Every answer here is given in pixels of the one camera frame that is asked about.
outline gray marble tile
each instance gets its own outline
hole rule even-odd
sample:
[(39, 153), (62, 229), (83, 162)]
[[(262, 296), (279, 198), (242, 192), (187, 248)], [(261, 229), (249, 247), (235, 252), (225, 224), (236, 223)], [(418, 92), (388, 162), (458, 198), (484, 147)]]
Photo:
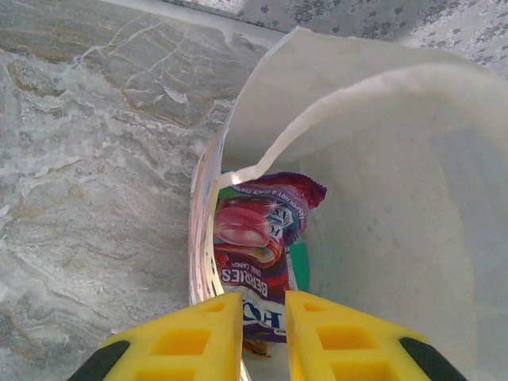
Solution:
[(0, 2), (0, 380), (66, 379), (184, 307), (191, 170), (267, 41)]

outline yellow robot claw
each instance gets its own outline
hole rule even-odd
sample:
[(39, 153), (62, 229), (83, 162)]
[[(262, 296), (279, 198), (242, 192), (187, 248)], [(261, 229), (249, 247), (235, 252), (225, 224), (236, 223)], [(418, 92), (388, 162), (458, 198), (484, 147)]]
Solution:
[[(301, 291), (286, 293), (292, 381), (465, 381), (413, 331)], [(237, 381), (240, 293), (111, 337), (68, 381)]]

